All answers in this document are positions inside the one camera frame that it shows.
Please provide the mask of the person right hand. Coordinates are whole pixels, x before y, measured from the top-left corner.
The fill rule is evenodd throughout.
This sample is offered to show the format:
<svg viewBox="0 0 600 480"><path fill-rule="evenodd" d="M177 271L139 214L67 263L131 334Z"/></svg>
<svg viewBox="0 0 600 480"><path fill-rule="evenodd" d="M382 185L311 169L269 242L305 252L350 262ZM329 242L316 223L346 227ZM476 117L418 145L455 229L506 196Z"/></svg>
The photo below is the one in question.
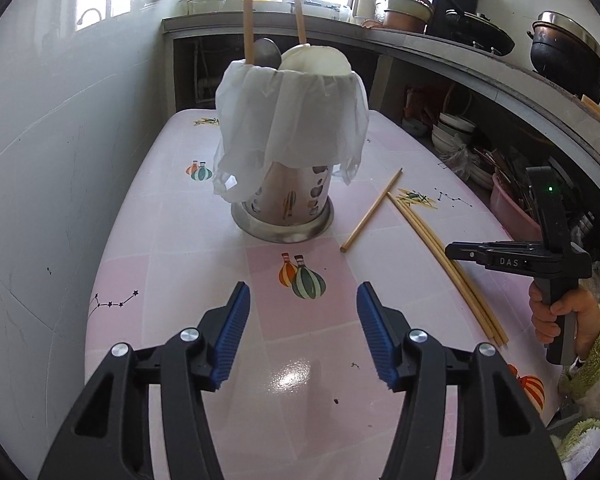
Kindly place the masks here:
<svg viewBox="0 0 600 480"><path fill-rule="evenodd" d="M574 351L580 360L588 359L597 337L600 336L600 307L588 290L570 290L561 300L549 306L542 301L538 286L532 283L529 287L529 307L535 337L541 344L551 344L560 335L557 325L560 316L574 313L577 319Z"/></svg>

